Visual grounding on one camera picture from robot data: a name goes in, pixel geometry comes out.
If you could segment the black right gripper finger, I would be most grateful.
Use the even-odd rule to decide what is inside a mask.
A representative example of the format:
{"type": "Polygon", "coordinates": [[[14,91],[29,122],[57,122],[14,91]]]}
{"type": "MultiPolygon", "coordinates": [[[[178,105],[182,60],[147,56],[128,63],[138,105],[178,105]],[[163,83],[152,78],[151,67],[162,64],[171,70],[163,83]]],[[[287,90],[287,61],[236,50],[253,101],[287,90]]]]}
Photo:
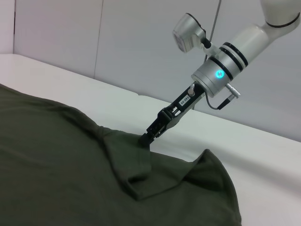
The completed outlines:
{"type": "Polygon", "coordinates": [[[151,144],[155,138],[158,138],[160,134],[166,130],[166,127],[172,121],[173,116],[170,109],[163,108],[158,113],[156,120],[146,129],[146,133],[139,138],[139,143],[151,144]]]}
{"type": "Polygon", "coordinates": [[[150,145],[156,138],[160,137],[173,126],[173,119],[165,120],[163,118],[157,118],[147,129],[147,134],[149,137],[148,145],[150,145]]]}

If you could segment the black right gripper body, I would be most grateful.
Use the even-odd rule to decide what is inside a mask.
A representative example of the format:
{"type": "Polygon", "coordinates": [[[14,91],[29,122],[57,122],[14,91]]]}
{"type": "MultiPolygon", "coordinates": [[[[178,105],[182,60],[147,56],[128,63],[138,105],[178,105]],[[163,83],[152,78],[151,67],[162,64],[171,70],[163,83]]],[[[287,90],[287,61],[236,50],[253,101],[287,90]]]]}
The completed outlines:
{"type": "Polygon", "coordinates": [[[174,127],[180,119],[205,95],[204,88],[194,82],[164,112],[168,115],[166,129],[174,127]]]}

